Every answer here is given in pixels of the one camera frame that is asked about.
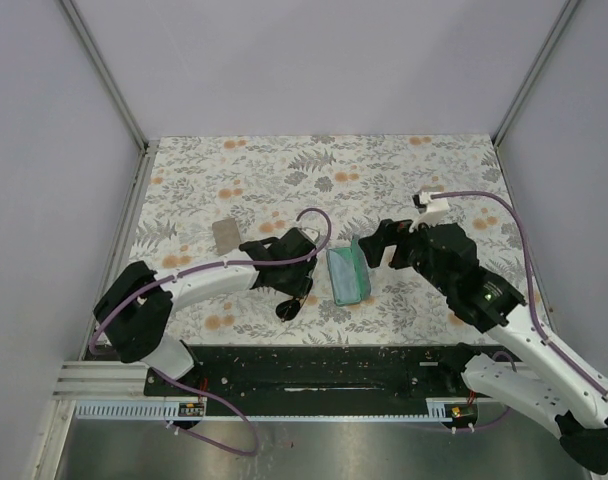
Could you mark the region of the black aviator sunglasses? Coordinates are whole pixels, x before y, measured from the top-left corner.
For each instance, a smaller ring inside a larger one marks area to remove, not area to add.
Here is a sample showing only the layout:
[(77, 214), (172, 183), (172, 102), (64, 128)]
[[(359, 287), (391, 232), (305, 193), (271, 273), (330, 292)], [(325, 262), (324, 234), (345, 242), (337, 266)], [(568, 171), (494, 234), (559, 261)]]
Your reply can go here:
[(275, 314), (280, 321), (290, 322), (297, 317), (307, 300), (307, 296), (293, 297), (285, 300), (276, 306)]

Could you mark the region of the grey-blue glasses case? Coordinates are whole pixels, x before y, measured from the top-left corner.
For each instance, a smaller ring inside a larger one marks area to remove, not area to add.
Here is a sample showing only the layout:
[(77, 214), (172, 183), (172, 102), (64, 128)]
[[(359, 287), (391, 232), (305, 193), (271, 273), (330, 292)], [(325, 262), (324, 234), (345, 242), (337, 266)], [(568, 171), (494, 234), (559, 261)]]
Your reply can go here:
[(371, 283), (360, 237), (353, 235), (348, 246), (326, 253), (334, 303), (339, 307), (356, 305), (371, 295)]

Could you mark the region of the brown glasses case green lining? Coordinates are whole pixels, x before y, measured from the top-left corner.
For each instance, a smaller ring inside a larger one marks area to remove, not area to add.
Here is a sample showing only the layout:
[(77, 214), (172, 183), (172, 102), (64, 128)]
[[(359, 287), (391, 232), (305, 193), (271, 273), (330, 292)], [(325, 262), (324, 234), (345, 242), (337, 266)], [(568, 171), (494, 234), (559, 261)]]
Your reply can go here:
[(216, 252), (226, 255), (237, 249), (241, 243), (240, 231), (234, 218), (228, 217), (212, 224)]

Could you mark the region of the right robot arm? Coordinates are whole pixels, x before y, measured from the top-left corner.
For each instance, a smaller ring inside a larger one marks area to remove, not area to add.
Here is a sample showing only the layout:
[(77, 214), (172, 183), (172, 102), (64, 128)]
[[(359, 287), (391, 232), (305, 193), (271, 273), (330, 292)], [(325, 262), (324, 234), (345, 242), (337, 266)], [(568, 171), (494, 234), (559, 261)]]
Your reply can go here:
[(371, 268), (393, 247), (391, 268), (414, 269), (460, 320), (534, 374), (525, 377), (486, 354), (465, 351), (438, 373), (446, 393), (470, 389), (491, 397), (548, 430), (585, 469), (608, 472), (608, 378), (546, 327), (508, 281), (480, 264), (475, 242), (460, 226), (384, 220), (358, 243)]

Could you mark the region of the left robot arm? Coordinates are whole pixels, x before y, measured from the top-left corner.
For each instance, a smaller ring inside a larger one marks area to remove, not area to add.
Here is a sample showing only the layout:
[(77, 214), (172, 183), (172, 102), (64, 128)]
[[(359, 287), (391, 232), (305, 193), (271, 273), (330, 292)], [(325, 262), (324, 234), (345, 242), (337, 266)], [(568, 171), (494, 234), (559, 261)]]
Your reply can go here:
[(128, 265), (95, 305), (103, 334), (124, 364), (143, 362), (162, 371), (176, 393), (189, 395), (201, 382), (193, 356), (165, 332), (171, 315), (219, 295), (269, 288), (302, 298), (313, 284), (314, 239), (300, 228), (281, 237), (245, 242), (215, 260), (180, 269)]

